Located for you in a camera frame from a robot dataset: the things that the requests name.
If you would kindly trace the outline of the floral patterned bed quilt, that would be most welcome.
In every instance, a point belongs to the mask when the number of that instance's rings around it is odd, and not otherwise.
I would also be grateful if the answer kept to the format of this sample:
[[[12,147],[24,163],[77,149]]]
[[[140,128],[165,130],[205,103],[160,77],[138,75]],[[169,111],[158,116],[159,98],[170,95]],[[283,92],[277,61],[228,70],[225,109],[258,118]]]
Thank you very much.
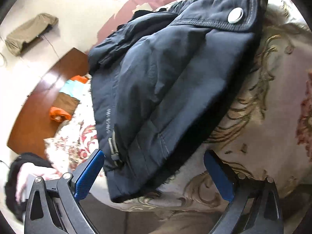
[[[292,0],[268,0],[252,69],[221,123],[154,193],[113,203],[104,172],[86,207],[100,223],[108,209],[131,217],[134,233],[208,233],[227,203],[204,168],[214,150],[237,174],[275,180],[285,228],[309,204],[298,191],[311,180],[311,29]]]

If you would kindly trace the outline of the pink fluffy garment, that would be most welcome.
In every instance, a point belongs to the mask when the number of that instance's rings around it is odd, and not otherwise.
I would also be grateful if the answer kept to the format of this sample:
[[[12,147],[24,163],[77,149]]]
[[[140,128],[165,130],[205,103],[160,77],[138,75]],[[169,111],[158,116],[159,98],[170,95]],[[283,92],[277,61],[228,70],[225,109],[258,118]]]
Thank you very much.
[[[22,164],[17,174],[15,199],[18,204],[22,202],[24,190],[30,182],[33,182],[36,177],[42,177],[45,181],[56,180],[61,177],[60,173],[55,168],[47,168],[36,166],[33,163],[27,162]]]

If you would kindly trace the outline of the orange brown blue pillow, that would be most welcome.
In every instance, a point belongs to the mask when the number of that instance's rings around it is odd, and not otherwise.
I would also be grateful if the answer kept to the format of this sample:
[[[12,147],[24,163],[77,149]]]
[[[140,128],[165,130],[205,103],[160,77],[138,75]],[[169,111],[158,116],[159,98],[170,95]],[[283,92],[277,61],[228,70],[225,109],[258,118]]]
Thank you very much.
[[[49,110],[52,121],[62,123],[72,119],[88,81],[87,76],[76,75],[65,82]]]

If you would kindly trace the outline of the wooden brown headboard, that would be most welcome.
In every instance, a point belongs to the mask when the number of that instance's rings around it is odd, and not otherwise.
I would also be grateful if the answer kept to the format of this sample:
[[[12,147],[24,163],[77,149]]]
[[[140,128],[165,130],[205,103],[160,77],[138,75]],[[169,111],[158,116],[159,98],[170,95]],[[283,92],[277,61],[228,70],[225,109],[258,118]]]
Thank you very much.
[[[7,141],[16,154],[34,153],[45,158],[44,139],[54,137],[59,124],[49,117],[49,110],[65,82],[88,72],[87,55],[72,48],[45,73],[28,95]]]

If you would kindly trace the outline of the dark navy padded jacket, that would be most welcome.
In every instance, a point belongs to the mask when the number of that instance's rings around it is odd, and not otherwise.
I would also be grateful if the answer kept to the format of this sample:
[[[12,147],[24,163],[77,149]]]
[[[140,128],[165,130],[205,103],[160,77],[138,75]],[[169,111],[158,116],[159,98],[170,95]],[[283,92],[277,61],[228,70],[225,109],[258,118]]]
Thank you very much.
[[[89,51],[112,202],[156,190],[225,116],[260,44],[268,0],[185,0]]]

